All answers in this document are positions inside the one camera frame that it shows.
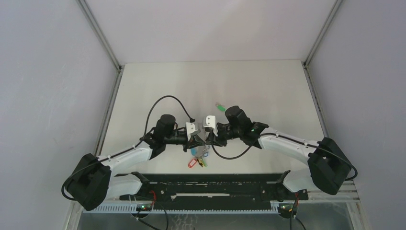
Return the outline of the metal key organiser with rings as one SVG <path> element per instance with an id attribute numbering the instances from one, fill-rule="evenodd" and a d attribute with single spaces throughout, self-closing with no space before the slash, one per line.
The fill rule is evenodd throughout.
<path id="1" fill-rule="evenodd" d="M 201 130 L 199 125 L 200 124 L 198 124 L 198 126 L 195 124 L 192 125 L 191 129 L 193 130 L 193 133 L 190 141 L 197 140 L 198 138 L 200 138 L 202 142 L 206 140 L 207 132 L 205 129 Z M 202 168 L 207 167 L 208 165 L 205 158 L 209 155 L 210 146 L 200 143 L 199 145 L 194 145 L 192 148 L 191 146 L 192 145 L 190 144 L 189 148 L 186 150 L 192 156 L 191 160 L 188 162 L 188 168 L 193 168 L 195 165 L 200 165 Z"/>

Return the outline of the red tagged key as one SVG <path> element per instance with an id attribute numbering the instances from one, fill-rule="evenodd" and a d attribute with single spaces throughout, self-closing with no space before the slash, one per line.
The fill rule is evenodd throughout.
<path id="1" fill-rule="evenodd" d="M 192 158 L 190 161 L 189 161 L 189 163 L 188 163 L 188 167 L 189 168 L 192 168 L 192 167 L 194 167 L 196 164 L 197 164 L 197 159 L 196 158 Z"/>

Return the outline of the green tagged key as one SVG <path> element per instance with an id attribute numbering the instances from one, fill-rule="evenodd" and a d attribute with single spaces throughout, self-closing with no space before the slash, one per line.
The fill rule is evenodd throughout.
<path id="1" fill-rule="evenodd" d="M 207 163 L 203 158 L 198 158 L 198 162 L 201 167 L 207 167 Z"/>

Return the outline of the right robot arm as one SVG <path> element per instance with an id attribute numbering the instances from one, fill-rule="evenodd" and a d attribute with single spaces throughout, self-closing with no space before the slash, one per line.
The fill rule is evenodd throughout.
<path id="1" fill-rule="evenodd" d="M 358 176 L 356 167 L 331 138 L 307 140 L 278 132 L 265 123 L 251 121 L 237 105 L 226 109 L 225 116 L 226 124 L 217 122 L 214 115 L 203 120 L 203 127 L 209 133 L 205 142 L 220 158 L 238 159 L 255 147 L 276 151 L 306 165 L 304 169 L 283 173 L 276 187 L 277 195 L 282 199 L 290 199 L 295 192 L 310 188 L 336 195 L 344 182 Z M 226 157 L 215 149 L 225 147 L 232 139 L 241 140 L 247 146 L 246 150 L 237 156 Z"/>

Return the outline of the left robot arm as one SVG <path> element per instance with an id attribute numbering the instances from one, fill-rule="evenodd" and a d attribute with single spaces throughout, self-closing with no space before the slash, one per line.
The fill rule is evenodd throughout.
<path id="1" fill-rule="evenodd" d="M 77 201 L 87 211 L 95 209 L 106 199 L 122 195 L 133 195 L 139 200 L 147 198 L 150 188 L 146 179 L 135 172 L 124 174 L 125 170 L 157 157 L 167 145 L 182 145 L 184 151 L 204 145 L 194 123 L 187 122 L 182 130 L 176 129 L 175 125 L 175 117 L 165 114 L 138 144 L 104 157 L 95 157 L 91 153 L 84 155 L 71 176 L 63 182 L 63 197 Z"/>

